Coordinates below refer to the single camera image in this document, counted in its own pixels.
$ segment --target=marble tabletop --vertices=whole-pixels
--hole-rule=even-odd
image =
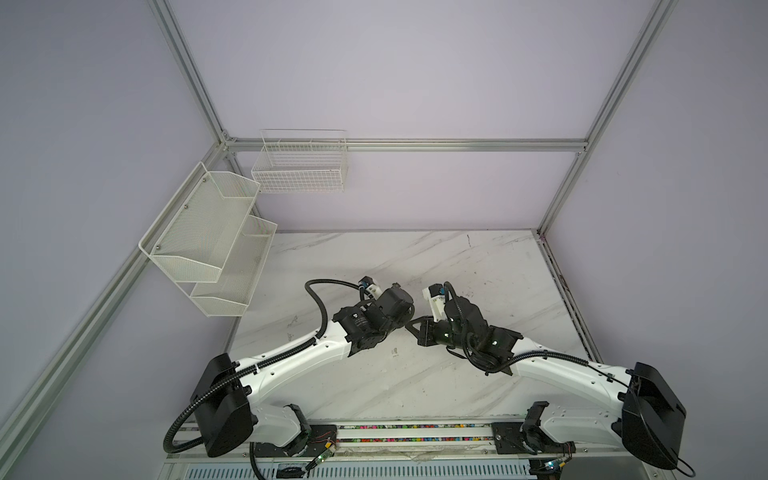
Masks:
[[[278,233],[230,356],[276,348],[319,327],[304,290],[315,278],[400,283],[429,314],[421,290],[450,281],[492,325],[516,330],[551,349],[587,358],[571,317],[529,230]],[[358,300],[343,286],[316,286],[329,316]],[[270,397],[295,403],[307,418],[446,419],[525,415],[537,400],[582,405],[533,379],[485,376],[442,346],[421,347],[398,329],[376,348],[300,377]]]

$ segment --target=metal vent panel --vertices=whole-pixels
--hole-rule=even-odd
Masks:
[[[291,461],[265,462],[259,460],[259,470],[265,478],[276,478],[281,464]],[[528,460],[517,458],[489,460],[434,460],[430,462],[411,461],[343,461],[327,462],[310,472],[309,478],[403,478],[410,480],[506,480],[536,479],[529,475]],[[201,463],[187,470],[186,480],[210,478],[255,478],[249,463],[221,464]]]

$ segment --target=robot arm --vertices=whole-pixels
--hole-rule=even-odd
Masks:
[[[432,316],[406,325],[419,345],[445,345],[453,355],[458,354],[452,350],[461,349],[461,357],[486,375],[503,372],[537,379],[594,405],[560,409],[536,402],[521,427],[530,453],[543,451],[545,445],[601,443],[623,446],[658,468],[676,468],[686,411],[653,367],[637,363],[625,369],[589,362],[491,326],[480,309],[456,296],[447,282],[423,294]]]
[[[349,286],[359,290],[361,300],[342,308],[328,322],[323,302],[311,289],[316,283]],[[328,363],[373,348],[413,317],[413,298],[397,283],[382,291],[373,279],[364,277],[357,285],[339,280],[311,280],[305,287],[320,308],[321,328],[236,362],[227,354],[213,358],[194,390],[190,407],[166,434],[166,452],[182,452],[204,444],[208,456],[216,457],[243,442],[271,443],[287,455],[301,452],[310,433],[308,422],[295,405],[270,405],[270,394]],[[175,445],[173,437],[192,413],[200,438]]]

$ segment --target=white mesh shelf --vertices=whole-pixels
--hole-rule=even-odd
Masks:
[[[153,224],[139,248],[207,316],[241,316],[277,225],[251,215],[258,182],[202,164],[195,174],[202,176],[167,228],[155,238]]]
[[[250,304],[277,225],[250,215],[216,283],[198,283],[190,298],[208,316],[242,316]]]
[[[346,132],[262,130],[251,174],[268,194],[340,192],[346,179]]]
[[[249,178],[206,171],[145,253],[174,282],[218,281],[258,191]]]

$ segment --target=aluminum frame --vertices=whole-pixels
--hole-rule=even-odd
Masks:
[[[637,71],[643,63],[643,60],[648,56],[650,47],[656,41],[664,24],[667,23],[668,18],[672,14],[677,0],[657,0],[654,7],[650,10],[650,14],[643,24],[643,28],[640,30],[640,34],[632,45],[627,59],[621,66],[619,75],[616,77],[611,91],[608,92],[608,96],[603,102],[603,106],[600,108],[597,117],[592,122],[592,127],[589,129],[589,135],[587,136],[587,147],[583,153],[576,153],[571,167],[568,169],[568,173],[565,175],[562,184],[558,188],[558,192],[552,199],[552,203],[549,205],[547,212],[544,214],[544,218],[541,219],[541,224],[538,227],[538,232],[545,235],[554,223],[554,219],[560,213],[560,209],[571,194],[576,182],[587,166],[587,162],[592,156],[592,152],[597,147],[598,142],[605,133],[611,119],[614,117],[619,104],[627,94],[632,81],[637,76]]]
[[[261,138],[230,138],[231,151],[260,151]],[[582,152],[584,138],[347,138],[347,151],[572,151]]]
[[[200,108],[201,114],[216,139],[207,152],[203,163],[212,167],[220,160],[226,160],[233,172],[241,174],[240,165],[234,157],[238,151],[258,151],[263,146],[260,139],[231,138],[223,129],[213,102],[203,83],[200,72],[194,63],[192,54],[168,0],[147,0],[157,22],[163,32],[168,46],[179,65],[184,80]],[[626,95],[631,82],[637,75],[642,61],[647,57],[651,45],[658,37],[661,29],[669,18],[677,0],[657,0],[646,22],[637,37],[627,60],[622,66],[611,91],[606,97],[600,112],[595,118],[586,139],[349,139],[350,151],[573,151],[576,153],[573,164],[563,180],[557,194],[553,198],[538,229],[534,231],[539,247],[552,273],[553,280],[560,290],[571,318],[574,321],[582,343],[588,353],[601,362],[601,357],[594,346],[581,314],[578,312],[570,290],[565,283],[558,265],[554,261],[551,249],[547,245],[545,234],[551,228],[568,195],[573,190],[575,182],[584,170],[592,152],[598,145],[607,126],[614,116],[618,105]],[[199,180],[190,177],[179,188],[170,202],[164,208],[161,216],[164,221],[158,222],[159,235],[172,213],[180,206],[180,202],[189,190]],[[253,210],[259,216],[258,209]],[[0,429],[0,480],[6,478],[16,462],[24,455],[35,436],[39,433],[45,421],[52,413],[65,386],[87,359],[89,352],[101,334],[108,328],[116,309],[131,291],[140,277],[141,272],[149,264],[149,259],[138,247],[126,259],[118,273],[107,285],[97,301],[90,308],[75,331],[67,338],[65,344],[48,364],[42,375],[27,392],[19,406],[11,414],[8,421]],[[240,318],[236,318],[234,328],[224,346],[229,349],[233,335],[237,331]]]

